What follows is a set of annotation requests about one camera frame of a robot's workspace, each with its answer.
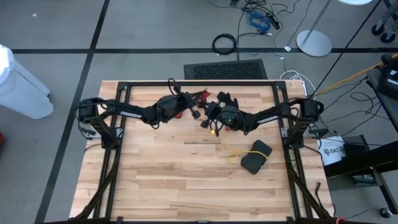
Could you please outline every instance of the yellow cable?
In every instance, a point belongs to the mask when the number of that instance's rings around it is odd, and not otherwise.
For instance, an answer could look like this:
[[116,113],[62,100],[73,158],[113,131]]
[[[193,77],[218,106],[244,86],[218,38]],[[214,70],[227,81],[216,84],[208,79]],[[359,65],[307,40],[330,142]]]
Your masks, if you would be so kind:
[[[395,54],[395,55],[392,56],[392,58],[396,58],[396,57],[398,57],[398,54]],[[329,86],[328,88],[326,88],[326,89],[324,89],[324,90],[322,90],[322,91],[319,91],[315,96],[317,96],[317,95],[319,95],[319,94],[322,94],[322,93],[324,93],[324,92],[327,92],[327,91],[333,89],[334,87],[336,87],[336,86],[338,86],[338,85],[340,85],[340,84],[342,84],[342,83],[344,83],[344,82],[350,81],[350,80],[352,80],[353,78],[356,78],[356,77],[358,77],[358,76],[360,76],[360,75],[366,73],[367,71],[376,68],[376,67],[379,66],[379,65],[382,65],[382,62],[378,63],[377,65],[373,65],[372,67],[367,68],[367,69],[365,69],[365,70],[363,70],[363,71],[361,71],[361,72],[358,72],[358,73],[355,74],[355,75],[352,75],[352,76],[350,76],[350,77],[348,77],[348,78],[345,78],[345,79],[343,79],[342,81],[338,81],[337,83],[335,83],[335,84]]]
[[[227,145],[224,144],[223,140],[221,140],[221,144],[228,150],[230,150],[231,152],[226,156],[226,160],[230,163],[230,164],[235,164],[236,158],[238,158],[238,155],[241,152],[247,152],[247,153],[258,153],[262,156],[264,156],[264,158],[266,158],[268,160],[268,156],[266,156],[264,153],[259,152],[259,151],[247,151],[247,150],[235,150],[235,149],[231,149],[230,147],[228,147]],[[233,155],[235,153],[235,157],[233,159],[233,163],[229,160],[229,157],[231,155]]]

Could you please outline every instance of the white cable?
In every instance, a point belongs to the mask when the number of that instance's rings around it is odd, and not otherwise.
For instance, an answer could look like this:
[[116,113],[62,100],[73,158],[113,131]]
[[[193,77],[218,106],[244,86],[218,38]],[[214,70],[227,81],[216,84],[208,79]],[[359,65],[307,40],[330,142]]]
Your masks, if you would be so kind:
[[302,81],[303,78],[305,78],[306,81],[308,81],[309,84],[311,85],[312,89],[315,91],[315,86],[312,84],[312,82],[311,82],[305,75],[303,75],[303,74],[301,74],[301,73],[299,73],[299,72],[297,72],[297,71],[295,71],[295,70],[289,70],[289,71],[286,71],[286,72],[282,73],[282,74],[280,75],[279,79],[283,79],[283,76],[286,75],[286,74],[288,74],[288,73],[290,73],[290,72],[294,72],[294,73],[295,73],[294,76],[292,76],[292,77],[289,78],[290,80],[301,80],[301,81]]

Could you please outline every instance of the black floor grate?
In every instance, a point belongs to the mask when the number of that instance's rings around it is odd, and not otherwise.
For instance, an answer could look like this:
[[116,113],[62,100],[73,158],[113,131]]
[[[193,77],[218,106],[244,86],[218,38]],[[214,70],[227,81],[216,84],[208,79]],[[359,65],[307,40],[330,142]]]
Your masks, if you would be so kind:
[[261,59],[184,65],[186,80],[268,79]]

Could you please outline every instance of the wooden table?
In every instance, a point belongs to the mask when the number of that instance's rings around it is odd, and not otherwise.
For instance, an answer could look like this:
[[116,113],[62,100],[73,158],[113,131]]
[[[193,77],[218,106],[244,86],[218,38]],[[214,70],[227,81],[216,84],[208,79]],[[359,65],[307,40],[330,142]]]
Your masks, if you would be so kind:
[[[118,81],[103,81],[99,97],[114,98],[117,84]],[[289,98],[304,96],[301,81],[286,80],[286,85]],[[204,87],[183,86],[182,90],[193,92]],[[240,109],[251,113],[274,106],[271,87],[209,86],[208,91],[213,93],[210,101],[216,101],[219,91],[230,92],[238,99]],[[149,106],[169,94],[167,86],[135,86],[130,103]],[[125,220],[231,221],[286,221],[287,216],[294,217],[278,122],[263,124],[247,136],[240,131],[221,131],[218,138],[211,135],[210,129],[200,127],[203,119],[204,115],[195,121],[186,111],[181,119],[161,123],[158,130],[138,119],[127,119],[111,215],[113,220],[118,216]],[[235,164],[226,160],[230,153],[226,146],[250,150],[258,139],[273,148],[258,174],[252,175],[239,165],[245,153]],[[88,141],[88,146],[96,143],[99,140]],[[317,148],[312,139],[306,139],[305,143]],[[317,182],[322,183],[320,200],[332,215],[320,156],[306,148],[300,152],[309,191],[314,194]],[[104,149],[99,146],[85,153],[71,217],[80,213],[96,192],[103,156]],[[297,192],[300,210],[305,216],[298,188]],[[105,203],[103,200],[101,217]]]

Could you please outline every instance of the white trash bin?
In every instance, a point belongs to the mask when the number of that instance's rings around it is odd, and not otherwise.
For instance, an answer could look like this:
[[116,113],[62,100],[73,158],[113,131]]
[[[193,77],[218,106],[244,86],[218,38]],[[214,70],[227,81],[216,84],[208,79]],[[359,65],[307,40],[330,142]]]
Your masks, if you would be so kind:
[[33,119],[54,110],[50,90],[15,61],[10,49],[0,45],[0,105]]

